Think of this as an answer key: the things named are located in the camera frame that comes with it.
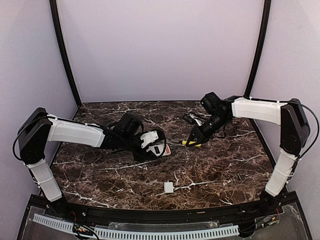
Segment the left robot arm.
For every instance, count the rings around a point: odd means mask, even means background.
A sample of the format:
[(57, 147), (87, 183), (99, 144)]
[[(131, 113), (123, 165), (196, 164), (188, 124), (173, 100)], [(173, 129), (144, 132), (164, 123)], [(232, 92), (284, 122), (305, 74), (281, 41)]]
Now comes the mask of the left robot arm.
[(161, 130), (144, 131), (142, 121), (129, 113), (119, 121), (103, 126), (63, 119), (39, 107), (18, 130), (12, 148), (19, 149), (19, 152), (13, 153), (14, 157), (29, 169), (46, 199), (56, 202), (63, 198), (63, 193), (46, 161), (48, 142), (81, 144), (116, 152), (129, 151), (136, 161), (143, 161), (165, 154), (166, 146), (157, 145), (161, 141), (167, 141)]

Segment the yellow handled screwdriver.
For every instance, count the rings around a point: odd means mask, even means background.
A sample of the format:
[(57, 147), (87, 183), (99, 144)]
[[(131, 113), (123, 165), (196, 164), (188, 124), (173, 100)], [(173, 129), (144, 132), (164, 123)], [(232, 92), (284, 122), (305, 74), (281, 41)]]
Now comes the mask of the yellow handled screwdriver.
[(186, 147), (197, 147), (197, 148), (202, 146), (201, 143), (197, 143), (196, 141), (187, 141), (187, 140), (178, 140), (176, 144), (186, 146)]

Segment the orange battery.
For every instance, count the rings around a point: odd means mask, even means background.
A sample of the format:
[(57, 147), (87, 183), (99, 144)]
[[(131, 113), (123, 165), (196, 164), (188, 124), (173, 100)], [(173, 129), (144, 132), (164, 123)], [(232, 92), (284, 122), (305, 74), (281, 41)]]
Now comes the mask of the orange battery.
[(165, 153), (164, 153), (164, 155), (165, 156), (169, 156), (169, 155), (171, 155), (171, 149), (170, 149), (170, 147), (168, 146), (168, 145), (166, 145), (166, 148), (165, 148)]

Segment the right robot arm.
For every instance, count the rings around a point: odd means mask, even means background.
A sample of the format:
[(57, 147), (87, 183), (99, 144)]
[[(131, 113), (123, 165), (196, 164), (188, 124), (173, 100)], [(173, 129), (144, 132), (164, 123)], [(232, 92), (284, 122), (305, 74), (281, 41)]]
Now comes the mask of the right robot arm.
[(200, 103), (210, 117), (193, 126), (185, 143), (187, 148), (207, 143), (234, 118), (259, 120), (280, 126), (279, 157), (260, 194), (257, 210), (260, 215), (267, 215), (279, 205), (284, 187), (293, 177), (300, 159), (309, 151), (305, 147), (311, 133), (305, 114), (309, 107), (297, 98), (280, 101), (233, 95), (221, 99), (214, 92), (207, 93)]

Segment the white battery cover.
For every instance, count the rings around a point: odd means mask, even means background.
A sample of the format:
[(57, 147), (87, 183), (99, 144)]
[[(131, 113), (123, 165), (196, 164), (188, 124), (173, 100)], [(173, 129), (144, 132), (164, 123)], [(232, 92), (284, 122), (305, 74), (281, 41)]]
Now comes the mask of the white battery cover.
[(172, 194), (174, 193), (174, 184), (171, 181), (164, 182), (164, 193)]

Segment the white remote control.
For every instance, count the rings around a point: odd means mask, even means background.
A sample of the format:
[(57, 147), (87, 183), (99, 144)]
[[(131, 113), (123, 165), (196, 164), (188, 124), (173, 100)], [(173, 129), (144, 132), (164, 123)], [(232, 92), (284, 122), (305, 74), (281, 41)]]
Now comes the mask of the white remote control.
[(162, 144), (151, 145), (147, 148), (146, 152), (152, 153), (156, 157), (166, 157), (168, 156), (168, 155), (164, 155), (166, 151), (166, 145), (168, 144), (162, 143)]

